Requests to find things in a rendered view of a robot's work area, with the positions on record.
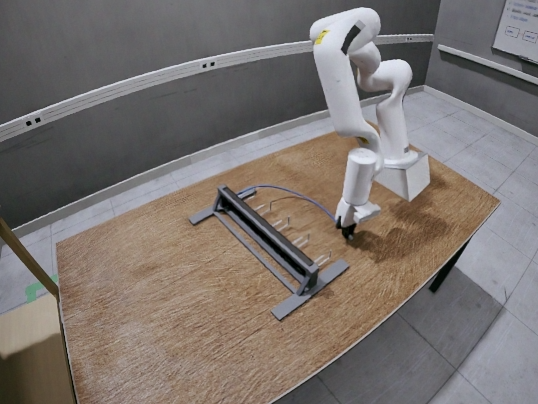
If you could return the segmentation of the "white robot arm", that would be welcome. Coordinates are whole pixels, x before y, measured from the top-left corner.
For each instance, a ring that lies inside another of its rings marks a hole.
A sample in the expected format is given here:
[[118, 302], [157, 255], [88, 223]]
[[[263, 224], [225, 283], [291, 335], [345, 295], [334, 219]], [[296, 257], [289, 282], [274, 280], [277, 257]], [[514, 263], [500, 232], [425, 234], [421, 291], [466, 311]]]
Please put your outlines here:
[[[372, 182], [384, 164], [400, 166], [418, 158], [417, 152], [409, 153], [403, 111], [412, 70], [403, 60], [381, 62], [372, 42], [379, 31], [380, 18], [370, 8], [323, 18], [310, 29], [310, 39], [315, 44], [314, 59], [334, 129], [341, 137], [355, 137], [360, 146], [349, 152], [343, 188], [343, 198], [355, 204], [353, 207], [358, 211], [353, 218], [357, 224], [380, 215], [381, 208], [368, 198]], [[376, 105], [381, 139], [363, 119], [349, 59], [358, 67], [357, 81], [362, 90], [391, 90], [390, 96]]]

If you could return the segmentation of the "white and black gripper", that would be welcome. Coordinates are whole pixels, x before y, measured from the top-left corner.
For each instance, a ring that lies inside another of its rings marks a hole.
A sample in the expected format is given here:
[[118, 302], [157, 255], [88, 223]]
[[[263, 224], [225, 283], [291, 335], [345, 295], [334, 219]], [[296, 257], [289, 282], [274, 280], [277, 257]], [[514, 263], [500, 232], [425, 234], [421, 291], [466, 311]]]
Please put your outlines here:
[[[337, 229], [342, 229], [342, 235], [348, 239], [349, 234], [353, 236], [354, 228], [357, 227], [357, 223], [353, 220], [354, 213], [358, 212], [353, 205], [347, 202], [343, 197], [341, 198], [335, 220], [338, 221], [336, 224]], [[337, 219], [338, 217], [338, 219]]]

